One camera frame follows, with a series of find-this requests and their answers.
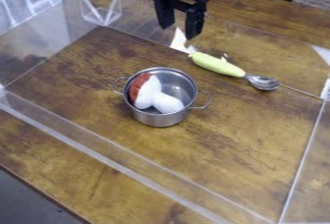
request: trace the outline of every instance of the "stainless steel pot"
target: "stainless steel pot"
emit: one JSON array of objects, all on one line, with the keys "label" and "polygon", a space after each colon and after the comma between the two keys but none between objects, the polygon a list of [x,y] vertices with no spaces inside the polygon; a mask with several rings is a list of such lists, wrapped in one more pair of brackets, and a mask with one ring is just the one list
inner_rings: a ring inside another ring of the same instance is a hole
[{"label": "stainless steel pot", "polygon": [[[163,114],[160,113],[154,107],[147,109],[139,110],[132,106],[128,101],[128,89],[135,77],[142,73],[152,73],[160,79],[163,85],[163,92],[172,97],[176,97],[182,100],[184,104],[184,109]],[[126,80],[127,83],[124,85],[123,92],[118,91],[118,82]],[[147,70],[139,71],[131,77],[120,77],[115,80],[112,84],[112,90],[124,96],[124,101],[128,105],[132,117],[138,120],[142,124],[154,127],[166,127],[174,126],[175,124],[180,123],[190,114],[191,109],[204,109],[210,104],[211,96],[207,91],[198,90],[198,86],[192,77],[180,70],[172,68],[150,68]],[[198,92],[204,93],[207,95],[207,103],[203,106],[192,106]]]}]

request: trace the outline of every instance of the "pot handle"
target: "pot handle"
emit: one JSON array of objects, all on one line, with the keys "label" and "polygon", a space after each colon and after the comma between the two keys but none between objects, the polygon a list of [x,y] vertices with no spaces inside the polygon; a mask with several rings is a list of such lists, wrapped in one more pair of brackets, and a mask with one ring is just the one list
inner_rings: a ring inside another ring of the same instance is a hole
[{"label": "pot handle", "polygon": [[199,89],[199,92],[207,95],[206,105],[203,105],[203,106],[191,106],[190,109],[204,109],[207,107],[207,105],[211,103],[211,93],[208,91],[200,90],[200,89]]},{"label": "pot handle", "polygon": [[119,95],[123,95],[122,92],[118,91],[118,82],[122,81],[122,80],[128,80],[128,77],[119,77],[114,82],[112,82],[112,91],[119,94]]}]

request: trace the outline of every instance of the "spoon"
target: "spoon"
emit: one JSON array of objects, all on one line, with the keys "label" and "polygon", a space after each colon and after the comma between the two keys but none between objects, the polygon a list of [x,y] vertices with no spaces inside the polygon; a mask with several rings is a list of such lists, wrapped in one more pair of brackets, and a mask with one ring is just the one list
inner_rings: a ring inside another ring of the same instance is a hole
[{"label": "spoon", "polygon": [[190,54],[190,58],[192,58],[192,61],[196,65],[211,71],[234,77],[243,77],[259,90],[270,91],[279,86],[279,82],[274,78],[247,73],[242,68],[228,63],[228,56],[226,53],[223,54],[222,58],[215,58],[202,52],[195,52]]}]

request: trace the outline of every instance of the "yellow-green object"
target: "yellow-green object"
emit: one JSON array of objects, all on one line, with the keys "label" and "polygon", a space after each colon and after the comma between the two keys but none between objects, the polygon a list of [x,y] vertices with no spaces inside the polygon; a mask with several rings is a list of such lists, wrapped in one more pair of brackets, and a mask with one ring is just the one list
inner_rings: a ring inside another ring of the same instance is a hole
[{"label": "yellow-green object", "polygon": [[215,58],[202,52],[195,52],[190,54],[188,57],[192,58],[192,61],[198,66],[206,68],[207,70],[211,70],[216,73],[227,74],[235,77],[244,76],[243,69],[232,65],[231,63],[228,63],[224,58],[222,59]]}]

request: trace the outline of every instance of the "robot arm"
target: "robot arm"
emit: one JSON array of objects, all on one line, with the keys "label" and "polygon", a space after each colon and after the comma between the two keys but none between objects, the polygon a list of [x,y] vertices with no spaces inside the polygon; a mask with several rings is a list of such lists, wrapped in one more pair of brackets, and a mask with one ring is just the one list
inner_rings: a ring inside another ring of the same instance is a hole
[{"label": "robot arm", "polygon": [[174,10],[186,13],[186,37],[188,40],[202,32],[207,0],[191,1],[195,3],[191,4],[183,0],[154,0],[158,20],[163,29],[175,22]]}]

